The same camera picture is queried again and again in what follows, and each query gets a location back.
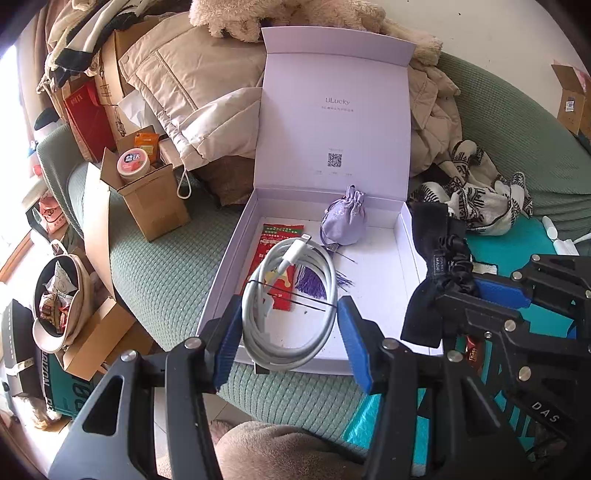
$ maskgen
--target red packet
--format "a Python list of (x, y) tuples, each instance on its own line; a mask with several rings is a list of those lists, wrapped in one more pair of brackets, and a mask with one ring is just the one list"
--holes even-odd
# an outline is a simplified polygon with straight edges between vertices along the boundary
[[(265, 258), (269, 250), (273, 248), (276, 243), (279, 243), (286, 238), (302, 236), (303, 233), (303, 225), (272, 225), (270, 223), (265, 223), (262, 226), (261, 239), (259, 240), (259, 244), (256, 247), (255, 257), (252, 259), (251, 267), (248, 269), (248, 275), (246, 276), (244, 285), (246, 285), (246, 282), (251, 277), (252, 272), (254, 272), (255, 269), (260, 265), (262, 259)], [(273, 309), (285, 311), (289, 311), (291, 309), (291, 289), (293, 288), (295, 273), (295, 265), (289, 266), (285, 271), (285, 274), (280, 276), (273, 285), (274, 287), (278, 287), (281, 290), (277, 290), (277, 288), (270, 289), (269, 294), (273, 296), (274, 300)]]

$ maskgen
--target cardboard box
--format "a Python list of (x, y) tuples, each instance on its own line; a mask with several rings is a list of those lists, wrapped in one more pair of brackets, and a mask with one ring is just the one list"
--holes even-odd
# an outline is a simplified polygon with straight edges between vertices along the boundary
[(40, 352), (39, 363), (47, 408), (75, 418), (95, 389), (95, 383), (64, 372), (53, 353)]
[(147, 334), (139, 335), (134, 327), (136, 323), (133, 315), (108, 298), (90, 317), (74, 343), (56, 357), (64, 371), (90, 380), (108, 358), (116, 358), (124, 350), (132, 348), (143, 355), (150, 351), (153, 340), (149, 335), (146, 338)]
[[(414, 248), (405, 203), (410, 168), (407, 65), (415, 45), (374, 33), (326, 27), (263, 28), (267, 64), (256, 144), (255, 189), (224, 254), (197, 333), (226, 309), (248, 273), (263, 223), (304, 224), (320, 243), (325, 209), (348, 185), (366, 193), (367, 231), (335, 256), (363, 318), (400, 338), (408, 301), (427, 267)], [(323, 312), (272, 310), (271, 341), (296, 347)], [(424, 354), (442, 350), (410, 345)], [(243, 346), (236, 360), (252, 363)], [(297, 369), (350, 375), (338, 325), (321, 352)]]
[(105, 149), (100, 179), (125, 198), (139, 229), (146, 240), (152, 241), (184, 225), (190, 218), (183, 201), (177, 196), (172, 165), (157, 168), (127, 185), (123, 183), (117, 172), (117, 161), (122, 153), (134, 147), (135, 134), (139, 132), (153, 133), (154, 128), (146, 127), (117, 140), (117, 154)]
[(117, 105), (125, 95), (133, 91), (134, 88), (119, 74), (119, 59), (156, 25), (158, 18), (152, 17), (127, 30), (115, 30), (101, 48), (99, 74), (95, 76), (95, 83), (99, 101), (103, 105)]
[(591, 82), (586, 77), (585, 88), (583, 88), (571, 66), (554, 64), (552, 69), (562, 85), (557, 119), (591, 153)]
[[(140, 131), (154, 131), (147, 127)], [(133, 146), (135, 134), (121, 138), (119, 151)], [(113, 187), (125, 201), (148, 241), (184, 225), (190, 218), (184, 202), (177, 196), (177, 183), (173, 166), (158, 168), (127, 185), (123, 185), (117, 173), (116, 161), (119, 155), (105, 150), (101, 170), (89, 165), (86, 172), (86, 187), (83, 202), (85, 218), (93, 222), (84, 223), (86, 256), (108, 292), (115, 297), (109, 257), (109, 198)]]
[(125, 116), (121, 107), (117, 105), (105, 105), (105, 112), (107, 113), (107, 120), (111, 126), (115, 141), (131, 135), (140, 129), (140, 127)]

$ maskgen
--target white tissue paper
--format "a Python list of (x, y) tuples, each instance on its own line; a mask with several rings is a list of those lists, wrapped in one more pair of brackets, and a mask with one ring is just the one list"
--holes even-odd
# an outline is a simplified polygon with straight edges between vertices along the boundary
[(166, 134), (164, 128), (160, 125), (158, 118), (154, 115), (154, 112), (139, 91), (134, 90), (128, 96), (123, 98), (118, 105), (123, 110), (125, 116), (136, 125), (139, 125), (141, 128), (152, 125), (157, 134)]

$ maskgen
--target curtain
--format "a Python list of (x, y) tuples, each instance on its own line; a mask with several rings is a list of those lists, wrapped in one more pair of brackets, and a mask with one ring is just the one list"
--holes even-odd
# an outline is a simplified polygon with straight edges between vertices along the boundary
[(17, 61), (21, 86), (21, 105), (29, 140), (33, 140), (33, 125), (45, 108), (52, 106), (51, 99), (36, 88), (44, 73), (45, 59), (51, 47), (47, 44), (51, 26), (69, 0), (50, 0), (29, 22), (18, 38)]

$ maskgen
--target box lid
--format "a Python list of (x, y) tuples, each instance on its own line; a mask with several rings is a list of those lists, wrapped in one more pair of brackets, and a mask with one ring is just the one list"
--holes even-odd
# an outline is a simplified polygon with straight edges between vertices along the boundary
[(330, 27), (263, 28), (255, 187), (405, 200), (415, 45)]
[(584, 95), (583, 86), (574, 68), (568, 65), (552, 64), (552, 70), (554, 70), (554, 74), (564, 90)]

